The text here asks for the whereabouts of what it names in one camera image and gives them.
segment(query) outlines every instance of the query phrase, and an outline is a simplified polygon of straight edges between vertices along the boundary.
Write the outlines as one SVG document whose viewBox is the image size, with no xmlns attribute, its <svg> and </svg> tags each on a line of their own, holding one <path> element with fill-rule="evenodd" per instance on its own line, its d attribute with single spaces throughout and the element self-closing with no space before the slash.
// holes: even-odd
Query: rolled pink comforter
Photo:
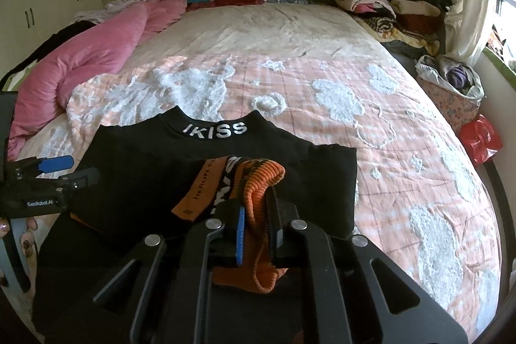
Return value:
<svg viewBox="0 0 516 344">
<path fill-rule="evenodd" d="M 186 11 L 186 0 L 148 0 L 81 33 L 46 56 L 20 86 L 8 159 L 25 141 L 64 112 L 73 89 L 98 74 L 117 74 L 135 47 L 168 28 Z"/>
</svg>

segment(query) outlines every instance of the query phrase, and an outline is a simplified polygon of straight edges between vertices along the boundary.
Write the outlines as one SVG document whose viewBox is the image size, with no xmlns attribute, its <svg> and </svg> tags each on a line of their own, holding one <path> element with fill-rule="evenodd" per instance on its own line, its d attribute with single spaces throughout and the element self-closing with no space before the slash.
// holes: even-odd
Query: white curtain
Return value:
<svg viewBox="0 0 516 344">
<path fill-rule="evenodd" d="M 457 0 L 446 14 L 446 55 L 474 66 L 486 46 L 496 0 Z"/>
</svg>

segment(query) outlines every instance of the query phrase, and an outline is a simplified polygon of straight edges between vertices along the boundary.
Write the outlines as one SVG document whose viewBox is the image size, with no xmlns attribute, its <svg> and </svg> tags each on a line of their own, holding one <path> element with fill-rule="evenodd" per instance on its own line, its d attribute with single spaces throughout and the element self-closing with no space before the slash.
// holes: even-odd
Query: blue gripper pad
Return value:
<svg viewBox="0 0 516 344">
<path fill-rule="evenodd" d="M 50 172 L 69 170 L 73 164 L 73 157 L 70 155 L 46 158 L 38 165 L 38 170 L 43 174 L 50 174 Z"/>
<path fill-rule="evenodd" d="M 236 227 L 236 263 L 240 267 L 243 264 L 243 235 L 246 228 L 246 208 L 240 206 L 238 213 L 238 225 Z"/>
</svg>

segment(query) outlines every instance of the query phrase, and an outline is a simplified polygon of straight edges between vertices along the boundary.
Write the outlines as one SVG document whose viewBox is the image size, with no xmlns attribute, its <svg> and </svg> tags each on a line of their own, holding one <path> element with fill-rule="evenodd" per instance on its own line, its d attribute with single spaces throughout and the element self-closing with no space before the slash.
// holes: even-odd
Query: metal rivet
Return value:
<svg viewBox="0 0 516 344">
<path fill-rule="evenodd" d="M 218 229 L 222 225 L 223 225 L 223 223 L 218 219 L 208 219 L 206 221 L 206 227 L 208 229 Z"/>
<path fill-rule="evenodd" d="M 308 223 L 301 219 L 295 219 L 292 220 L 291 226 L 297 231 L 302 231 L 308 227 Z"/>
<path fill-rule="evenodd" d="M 367 238 L 365 236 L 362 236 L 362 235 L 355 235 L 355 236 L 353 236 L 352 242 L 353 242 L 354 245 L 360 246 L 361 248 L 367 246 L 367 244 L 369 243 Z"/>
<path fill-rule="evenodd" d="M 156 246 L 159 245 L 160 242 L 161 238 L 159 237 L 159 235 L 148 235 L 145 238 L 145 245 L 147 246 Z"/>
</svg>

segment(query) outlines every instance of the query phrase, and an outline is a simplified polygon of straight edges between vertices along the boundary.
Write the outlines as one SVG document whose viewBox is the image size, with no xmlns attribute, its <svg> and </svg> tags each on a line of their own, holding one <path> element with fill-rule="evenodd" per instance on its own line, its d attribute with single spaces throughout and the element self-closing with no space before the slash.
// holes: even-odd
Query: mattress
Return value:
<svg viewBox="0 0 516 344">
<path fill-rule="evenodd" d="M 31 138 L 20 159 L 71 154 L 77 163 L 100 124 L 136 123 L 175 105 L 210 121 L 258 109 L 315 144 L 357 148 L 355 231 L 418 282 L 470 341 L 487 327 L 501 246 L 486 189 L 434 104 L 346 13 L 281 4 L 186 13 L 137 47 L 120 74 L 76 87 L 66 114 Z M 38 219 L 38 245 L 55 219 Z M 29 263 L 34 278 L 35 259 Z M 33 294 L 8 295 L 26 324 Z"/>
</svg>

